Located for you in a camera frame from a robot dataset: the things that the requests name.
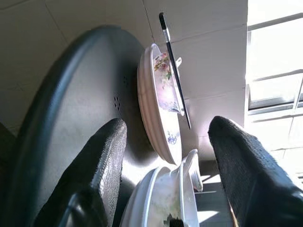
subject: flower pattern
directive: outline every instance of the flower pattern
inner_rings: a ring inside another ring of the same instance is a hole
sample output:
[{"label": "flower pattern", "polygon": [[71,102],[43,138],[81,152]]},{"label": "flower pattern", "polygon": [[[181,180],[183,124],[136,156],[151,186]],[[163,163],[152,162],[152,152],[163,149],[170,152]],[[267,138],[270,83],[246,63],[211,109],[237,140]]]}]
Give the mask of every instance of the flower pattern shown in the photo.
[{"label": "flower pattern", "polygon": [[169,65],[169,57],[167,55],[167,53],[162,53],[160,56],[155,58],[155,65],[154,65],[154,70],[155,71],[162,71],[162,72],[166,72],[167,74],[165,75],[165,77],[167,78],[167,80],[170,80],[171,78],[171,69],[170,69],[170,65]]},{"label": "flower pattern", "polygon": [[168,134],[168,137],[167,137],[167,142],[169,144],[176,144],[177,143],[177,136],[176,135],[173,135],[171,132],[167,132]]}]

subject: window frame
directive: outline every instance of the window frame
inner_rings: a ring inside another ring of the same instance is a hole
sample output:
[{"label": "window frame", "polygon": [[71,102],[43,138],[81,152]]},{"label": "window frame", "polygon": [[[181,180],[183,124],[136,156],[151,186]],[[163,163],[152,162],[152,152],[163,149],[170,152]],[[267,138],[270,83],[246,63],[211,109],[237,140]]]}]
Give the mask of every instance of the window frame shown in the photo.
[{"label": "window frame", "polygon": [[[282,18],[278,18],[278,19],[274,19],[274,20],[270,20],[270,21],[266,21],[266,22],[262,22],[259,24],[255,24],[255,25],[251,25],[248,26],[248,32],[247,32],[247,59],[249,58],[249,48],[250,48],[250,42],[251,42],[251,32],[253,30],[257,30],[260,28],[265,28],[268,26],[273,26],[273,25],[277,25],[277,24],[282,24],[285,22],[289,22],[292,20],[297,20],[297,19],[301,19],[303,18],[303,13],[298,13],[298,14],[294,14],[294,15],[290,15],[290,16],[286,16],[286,17],[282,17]],[[292,116],[292,115],[303,115],[303,111],[299,111],[300,107],[301,109],[303,109],[303,99],[301,99],[303,97],[303,95],[301,94],[303,92],[303,76],[301,77],[301,86],[298,86],[299,89],[297,89],[295,91],[295,97],[294,97],[294,101],[293,102],[289,102],[289,103],[285,103],[279,102],[279,98],[273,98],[272,100],[260,100],[260,101],[256,101],[260,103],[260,106],[257,105],[257,107],[253,107],[250,108],[251,106],[251,98],[250,98],[250,85],[254,82],[258,82],[258,81],[264,81],[264,80],[268,80],[268,79],[275,79],[275,78],[281,78],[281,77],[287,77],[287,76],[291,76],[291,75],[295,75],[295,74],[303,74],[303,69],[297,69],[291,72],[285,72],[282,74],[278,74],[278,75],[269,75],[266,77],[262,77],[262,78],[257,78],[257,79],[247,79],[246,78],[246,94],[245,94],[245,100],[246,100],[246,104],[245,104],[245,114],[246,114],[246,118],[248,118],[249,122],[255,122],[255,121],[268,121],[268,120],[273,120],[274,118],[270,117],[270,113],[273,112],[280,112],[280,117],[284,117],[284,116]]]}]

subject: window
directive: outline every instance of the window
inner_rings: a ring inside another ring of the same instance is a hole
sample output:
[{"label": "window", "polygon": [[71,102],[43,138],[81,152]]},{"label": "window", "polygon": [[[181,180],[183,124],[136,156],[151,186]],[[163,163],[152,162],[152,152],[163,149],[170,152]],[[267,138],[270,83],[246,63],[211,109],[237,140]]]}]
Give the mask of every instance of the window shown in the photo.
[{"label": "window", "polygon": [[248,25],[245,128],[279,159],[302,157],[303,1],[249,0]]}]

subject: black rubber coating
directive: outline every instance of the black rubber coating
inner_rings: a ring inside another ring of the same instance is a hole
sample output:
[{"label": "black rubber coating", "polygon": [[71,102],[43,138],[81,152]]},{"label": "black rubber coating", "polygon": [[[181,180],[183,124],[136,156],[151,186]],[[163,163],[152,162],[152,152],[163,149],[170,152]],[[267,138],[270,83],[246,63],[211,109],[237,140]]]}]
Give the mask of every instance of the black rubber coating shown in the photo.
[{"label": "black rubber coating", "polygon": [[64,171],[34,226],[112,226],[125,147],[124,121],[101,127]]},{"label": "black rubber coating", "polygon": [[113,221],[119,226],[134,187],[159,160],[137,97],[143,51],[128,32],[102,26],[74,41],[53,64],[25,117],[9,174],[0,185],[0,226],[30,226],[91,135],[111,119],[122,118],[128,130]]},{"label": "black rubber coating", "polygon": [[302,189],[256,137],[219,116],[208,134],[239,226],[303,226]]}]

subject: grout line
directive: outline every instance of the grout line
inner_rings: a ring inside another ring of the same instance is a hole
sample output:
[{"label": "grout line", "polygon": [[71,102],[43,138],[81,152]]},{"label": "grout line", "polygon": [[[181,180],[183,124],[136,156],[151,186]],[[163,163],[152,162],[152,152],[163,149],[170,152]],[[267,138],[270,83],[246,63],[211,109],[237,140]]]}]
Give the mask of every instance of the grout line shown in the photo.
[{"label": "grout line", "polygon": [[49,10],[49,8],[48,8],[48,6],[47,6],[47,4],[46,4],[46,2],[45,2],[45,7],[46,7],[46,10],[48,11],[48,14],[51,16],[51,18],[52,18],[54,24],[56,25],[57,29],[58,29],[59,32],[61,33],[61,35],[62,35],[62,37],[63,37],[63,39],[64,39],[66,45],[68,45],[69,42],[67,41],[67,38],[65,37],[63,31],[60,29],[60,27],[59,27],[57,21],[56,21],[55,18],[53,17],[51,11]]},{"label": "grout line", "polygon": [[238,25],[230,26],[230,27],[227,27],[227,28],[224,28],[224,29],[220,29],[220,30],[213,30],[213,31],[209,31],[209,32],[200,33],[200,34],[196,34],[196,35],[192,35],[192,36],[188,36],[188,37],[184,37],[184,38],[172,41],[171,43],[172,44],[176,44],[176,43],[179,43],[179,42],[187,40],[187,39],[197,38],[199,36],[208,35],[208,34],[215,33],[215,32],[222,32],[222,31],[229,31],[229,30],[238,30],[238,29],[242,28],[243,26],[247,26],[247,24],[238,24]]},{"label": "grout line", "polygon": [[288,131],[288,136],[287,136],[287,143],[289,143],[290,132],[292,131],[293,123],[294,123],[294,117],[292,118],[292,122],[290,123],[289,131]]},{"label": "grout line", "polygon": [[17,82],[17,87],[21,90],[21,91],[24,91],[24,89],[21,87],[21,85]]},{"label": "grout line", "polygon": [[18,6],[18,5],[21,5],[21,4],[23,4],[23,3],[26,3],[26,2],[28,2],[28,1],[31,1],[31,0],[22,0],[22,1],[20,1],[20,2],[16,2],[16,3],[12,4],[12,5],[7,6],[7,7],[0,8],[0,12],[1,12],[1,11],[5,11],[5,10],[10,9],[10,8],[13,8],[13,7],[16,7],[16,6]]},{"label": "grout line", "polygon": [[199,194],[207,194],[207,193],[216,193],[217,191],[209,191],[209,192],[195,192],[195,195]]},{"label": "grout line", "polygon": [[151,37],[152,37],[153,42],[155,43],[155,39],[154,39],[153,33],[152,33],[152,27],[151,27],[150,19],[148,18],[147,9],[146,9],[146,7],[145,7],[145,5],[144,5],[144,0],[142,0],[142,4],[143,4],[143,7],[144,7],[144,9],[145,9],[145,14],[146,14],[146,17],[147,17],[148,25],[150,26]]},{"label": "grout line", "polygon": [[250,25],[247,27],[247,29],[248,29],[248,31],[253,31],[256,29],[265,28],[265,27],[269,27],[269,26],[273,26],[273,25],[278,25],[278,24],[286,23],[286,22],[301,19],[301,18],[303,18],[303,13],[297,13],[297,14],[286,16],[286,17],[281,17],[281,18],[265,21],[265,22],[258,23],[255,25]]},{"label": "grout line", "polygon": [[220,93],[220,94],[217,94],[217,95],[202,96],[202,97],[190,97],[190,98],[185,98],[184,100],[185,101],[188,101],[188,100],[207,100],[207,99],[211,99],[211,98],[226,96],[230,93],[234,93],[234,92],[237,92],[237,91],[243,91],[244,89],[245,89],[245,86],[242,87],[241,89],[225,91],[224,93]]},{"label": "grout line", "polygon": [[284,157],[285,157],[285,152],[286,152],[286,149],[284,149],[282,159],[284,159]]}]

